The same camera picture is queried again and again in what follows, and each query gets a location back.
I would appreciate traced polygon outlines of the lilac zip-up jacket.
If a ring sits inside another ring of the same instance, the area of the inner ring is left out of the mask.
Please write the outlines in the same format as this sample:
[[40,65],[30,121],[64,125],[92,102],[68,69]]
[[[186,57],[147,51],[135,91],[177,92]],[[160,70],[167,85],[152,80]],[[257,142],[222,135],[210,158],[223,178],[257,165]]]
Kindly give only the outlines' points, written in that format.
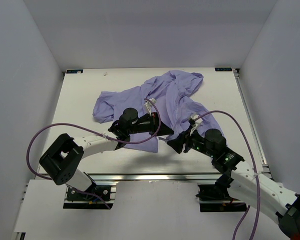
[[121,92],[103,91],[93,108],[93,118],[98,123],[116,121],[126,108],[134,108],[143,116],[146,113],[144,99],[155,99],[163,124],[174,131],[167,139],[173,140],[189,128],[188,120],[193,114],[202,115],[208,111],[191,99],[203,79],[200,73],[171,70]]

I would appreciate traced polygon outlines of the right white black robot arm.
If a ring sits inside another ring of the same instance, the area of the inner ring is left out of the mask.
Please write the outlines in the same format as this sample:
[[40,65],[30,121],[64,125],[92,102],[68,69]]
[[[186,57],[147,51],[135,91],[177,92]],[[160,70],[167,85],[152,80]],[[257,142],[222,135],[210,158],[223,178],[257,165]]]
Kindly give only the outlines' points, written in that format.
[[231,197],[259,209],[288,238],[300,240],[300,194],[255,173],[242,156],[227,147],[219,130],[209,129],[201,136],[189,129],[167,144],[177,153],[195,150],[211,157],[211,164],[221,173],[215,187],[219,198]]

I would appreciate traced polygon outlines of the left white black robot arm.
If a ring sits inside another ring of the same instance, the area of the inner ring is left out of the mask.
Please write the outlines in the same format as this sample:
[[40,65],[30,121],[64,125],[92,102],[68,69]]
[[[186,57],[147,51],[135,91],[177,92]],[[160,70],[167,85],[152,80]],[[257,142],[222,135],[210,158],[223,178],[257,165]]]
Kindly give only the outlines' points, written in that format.
[[83,199],[89,200],[96,194],[96,184],[88,174],[78,170],[81,160],[94,154],[121,149],[131,141],[132,134],[174,134],[170,127],[159,121],[158,113],[138,117],[137,110],[131,107],[125,109],[119,119],[113,122],[109,132],[114,134],[113,140],[98,135],[73,138],[63,133],[45,151],[39,163],[56,185],[72,187]]

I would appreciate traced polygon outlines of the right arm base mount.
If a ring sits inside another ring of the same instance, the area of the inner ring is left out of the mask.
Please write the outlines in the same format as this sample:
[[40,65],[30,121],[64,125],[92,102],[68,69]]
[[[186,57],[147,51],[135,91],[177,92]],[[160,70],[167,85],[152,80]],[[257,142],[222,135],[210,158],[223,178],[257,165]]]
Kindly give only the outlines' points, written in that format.
[[245,212],[246,203],[229,196],[226,188],[214,184],[199,184],[196,197],[202,213]]

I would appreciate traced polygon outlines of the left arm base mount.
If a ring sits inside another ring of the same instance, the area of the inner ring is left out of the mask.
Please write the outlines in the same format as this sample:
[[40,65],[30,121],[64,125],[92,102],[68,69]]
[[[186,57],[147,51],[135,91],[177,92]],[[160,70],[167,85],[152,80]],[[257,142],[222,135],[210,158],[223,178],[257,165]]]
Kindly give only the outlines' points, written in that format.
[[63,209],[72,210],[110,210],[114,204],[116,183],[97,182],[87,192],[67,186]]

